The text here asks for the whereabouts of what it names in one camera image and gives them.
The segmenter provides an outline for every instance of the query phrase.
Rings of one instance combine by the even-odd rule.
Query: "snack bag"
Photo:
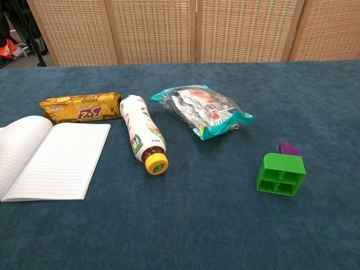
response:
[[[40,102],[45,116],[60,122],[86,122],[120,118],[120,94],[81,94],[52,97]]]
[[[202,140],[237,129],[239,124],[248,125],[254,120],[234,100],[206,85],[169,88],[153,95],[150,102],[155,101],[188,122]]]
[[[0,56],[6,59],[12,59],[12,53],[16,51],[16,45],[10,39],[5,39],[6,44],[0,47]]]

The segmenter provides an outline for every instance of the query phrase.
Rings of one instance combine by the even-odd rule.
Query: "yellow snack wrapper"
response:
[[[121,118],[117,93],[82,94],[78,96],[52,97],[40,102],[45,115],[59,122],[86,122]]]

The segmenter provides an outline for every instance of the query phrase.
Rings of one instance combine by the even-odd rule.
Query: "yellow bottle cap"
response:
[[[152,154],[145,160],[145,167],[148,173],[154,176],[166,171],[168,166],[168,159],[162,153]]]

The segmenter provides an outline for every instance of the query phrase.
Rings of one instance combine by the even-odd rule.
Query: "green plastic block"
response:
[[[295,196],[306,175],[301,156],[269,153],[265,155],[258,178],[258,191]]]

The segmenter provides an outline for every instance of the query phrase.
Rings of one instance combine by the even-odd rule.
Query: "notebook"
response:
[[[83,200],[109,124],[28,116],[0,129],[0,200]]]

